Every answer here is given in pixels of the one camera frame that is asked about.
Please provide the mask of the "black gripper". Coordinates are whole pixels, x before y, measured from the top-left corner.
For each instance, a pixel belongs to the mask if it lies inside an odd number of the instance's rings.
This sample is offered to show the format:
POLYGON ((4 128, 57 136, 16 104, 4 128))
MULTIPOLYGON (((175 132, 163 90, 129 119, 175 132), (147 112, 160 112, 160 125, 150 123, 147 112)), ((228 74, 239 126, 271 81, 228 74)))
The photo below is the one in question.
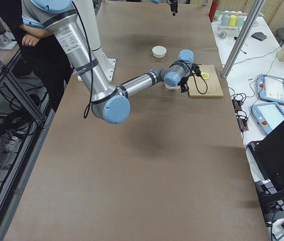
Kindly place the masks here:
POLYGON ((172 15, 176 14, 176 7, 178 6, 177 0, 167 0, 167 3, 171 6, 172 15))
POLYGON ((183 77, 180 81, 181 93, 188 92, 187 80, 190 76, 194 75, 200 77, 200 67, 195 63, 193 63, 191 68, 189 68, 189 73, 186 75, 186 77, 183 77))

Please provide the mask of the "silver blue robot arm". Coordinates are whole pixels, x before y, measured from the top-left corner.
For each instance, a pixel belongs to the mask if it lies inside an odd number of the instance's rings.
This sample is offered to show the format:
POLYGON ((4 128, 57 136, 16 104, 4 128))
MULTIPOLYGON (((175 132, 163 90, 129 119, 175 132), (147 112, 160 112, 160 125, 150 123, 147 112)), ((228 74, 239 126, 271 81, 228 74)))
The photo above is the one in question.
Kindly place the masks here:
POLYGON ((194 63, 191 50, 182 50, 178 60, 168 68, 153 68, 121 85, 112 85, 102 70, 98 59, 91 50, 85 31, 77 21, 81 19, 72 1, 22 1, 22 18, 29 27, 45 29, 53 33, 67 55, 77 74, 90 91, 89 104, 84 114, 94 115, 111 124, 124 122, 130 114, 129 97, 159 82, 181 92, 188 91, 190 76, 200 77, 199 66, 194 63))
MULTIPOLYGON (((159 4, 161 0, 151 0, 154 4, 159 4)), ((178 1, 177 0, 166 0, 166 3, 170 6, 172 15, 175 16, 178 13, 178 1)))

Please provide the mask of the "person's hand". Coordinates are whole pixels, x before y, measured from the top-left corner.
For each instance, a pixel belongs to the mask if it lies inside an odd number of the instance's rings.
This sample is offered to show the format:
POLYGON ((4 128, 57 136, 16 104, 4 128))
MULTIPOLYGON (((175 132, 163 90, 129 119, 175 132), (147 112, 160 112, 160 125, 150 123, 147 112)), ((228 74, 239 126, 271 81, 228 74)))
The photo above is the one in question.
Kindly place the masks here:
POLYGON ((26 47, 35 47, 42 37, 34 36, 30 33, 26 33, 22 38, 22 45, 26 47))

